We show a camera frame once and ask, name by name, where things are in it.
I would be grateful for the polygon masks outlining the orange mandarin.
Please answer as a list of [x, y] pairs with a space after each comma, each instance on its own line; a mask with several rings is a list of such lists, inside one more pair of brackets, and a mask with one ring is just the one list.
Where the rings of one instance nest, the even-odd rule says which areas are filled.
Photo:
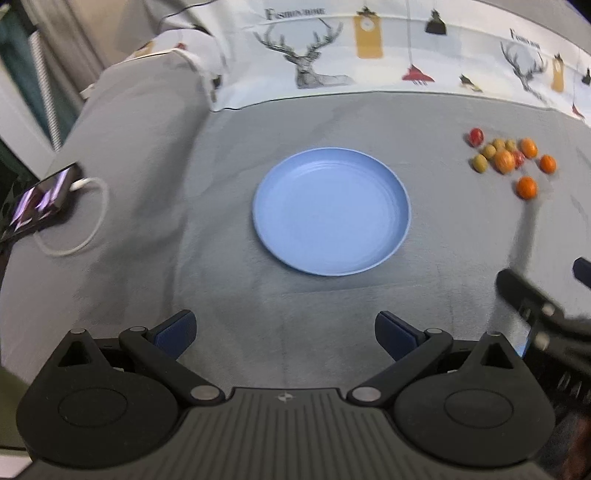
[[543, 155], [539, 160], [540, 169], [547, 175], [553, 175], [557, 170], [557, 161], [551, 155]]
[[536, 180], [530, 176], [524, 176], [519, 179], [516, 185], [517, 195], [526, 201], [533, 200], [538, 195], [538, 184]]

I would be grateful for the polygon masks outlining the orange fruit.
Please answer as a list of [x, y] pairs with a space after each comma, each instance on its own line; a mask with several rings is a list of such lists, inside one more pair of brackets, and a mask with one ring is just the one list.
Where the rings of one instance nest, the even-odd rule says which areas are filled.
[[523, 155], [528, 159], [534, 159], [538, 156], [538, 146], [531, 138], [523, 138], [520, 141], [519, 149]]
[[506, 149], [498, 150], [493, 160], [495, 169], [503, 175], [509, 174], [515, 169], [515, 157], [512, 152]]

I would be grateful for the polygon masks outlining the green longan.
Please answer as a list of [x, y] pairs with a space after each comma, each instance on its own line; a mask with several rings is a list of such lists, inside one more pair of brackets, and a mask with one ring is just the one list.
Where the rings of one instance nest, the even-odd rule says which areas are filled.
[[482, 150], [481, 154], [488, 160], [492, 160], [497, 153], [497, 149], [493, 144], [485, 145]]
[[491, 145], [497, 152], [504, 151], [506, 149], [506, 141], [503, 139], [494, 139]]
[[516, 143], [516, 141], [515, 141], [515, 140], [513, 140], [513, 139], [508, 139], [508, 140], [505, 142], [505, 147], [506, 147], [506, 149], [507, 149], [508, 151], [510, 151], [510, 152], [515, 152], [515, 151], [517, 151], [517, 150], [518, 150], [517, 143]]
[[484, 155], [477, 154], [471, 160], [471, 166], [476, 172], [482, 174], [488, 169], [489, 161]]

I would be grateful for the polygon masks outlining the green longan front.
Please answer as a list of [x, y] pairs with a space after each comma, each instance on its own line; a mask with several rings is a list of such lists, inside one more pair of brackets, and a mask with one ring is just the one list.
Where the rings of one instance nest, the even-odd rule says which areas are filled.
[[471, 160], [471, 166], [476, 172], [482, 174], [488, 169], [489, 161], [484, 155], [477, 154]]

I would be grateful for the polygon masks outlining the red fruit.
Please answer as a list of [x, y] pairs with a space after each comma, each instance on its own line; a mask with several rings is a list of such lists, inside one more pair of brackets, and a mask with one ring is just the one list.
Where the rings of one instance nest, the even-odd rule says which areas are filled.
[[514, 159], [515, 169], [518, 170], [525, 163], [526, 157], [519, 150], [514, 151], [512, 153], [512, 155], [513, 155], [513, 159]]
[[484, 142], [484, 132], [480, 128], [473, 128], [470, 130], [468, 138], [471, 146], [474, 148], [478, 148]]

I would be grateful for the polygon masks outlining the blue round plate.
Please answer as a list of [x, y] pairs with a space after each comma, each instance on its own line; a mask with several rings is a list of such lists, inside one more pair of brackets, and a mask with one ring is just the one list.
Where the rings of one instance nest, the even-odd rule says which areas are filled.
[[369, 154], [305, 150], [263, 178], [252, 200], [259, 241], [277, 260], [311, 275], [369, 271], [396, 253], [412, 222], [404, 183]]

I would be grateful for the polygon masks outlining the grey deer print sofa cover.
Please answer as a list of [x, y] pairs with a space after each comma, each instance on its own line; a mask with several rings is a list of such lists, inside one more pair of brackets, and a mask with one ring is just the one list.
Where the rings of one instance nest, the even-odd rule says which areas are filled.
[[590, 253], [590, 25], [562, 1], [142, 1], [53, 170], [70, 218], [11, 249], [2, 385], [67, 333], [189, 309], [190, 369], [228, 389], [349, 388], [374, 317], [462, 339], [525, 323], [513, 268], [575, 317]]

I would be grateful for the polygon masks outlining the black smartphone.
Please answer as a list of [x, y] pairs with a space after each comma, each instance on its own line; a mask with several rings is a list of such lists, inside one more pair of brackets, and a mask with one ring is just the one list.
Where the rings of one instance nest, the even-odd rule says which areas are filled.
[[64, 220], [74, 203], [73, 184], [83, 172], [73, 163], [39, 181], [21, 194], [1, 227], [1, 244], [9, 244]]

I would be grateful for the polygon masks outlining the grey curtain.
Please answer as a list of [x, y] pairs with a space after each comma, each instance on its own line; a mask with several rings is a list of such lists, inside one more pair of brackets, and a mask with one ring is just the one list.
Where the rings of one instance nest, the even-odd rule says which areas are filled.
[[83, 91], [153, 36], [141, 1], [25, 1], [23, 7], [39, 30], [60, 114], [64, 102], [80, 113]]

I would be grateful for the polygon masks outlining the white door frame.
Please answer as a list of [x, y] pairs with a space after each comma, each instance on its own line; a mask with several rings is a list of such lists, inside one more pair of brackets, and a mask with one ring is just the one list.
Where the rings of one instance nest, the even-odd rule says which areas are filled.
[[44, 178], [54, 160], [54, 150], [4, 63], [0, 72], [1, 139], [35, 176]]

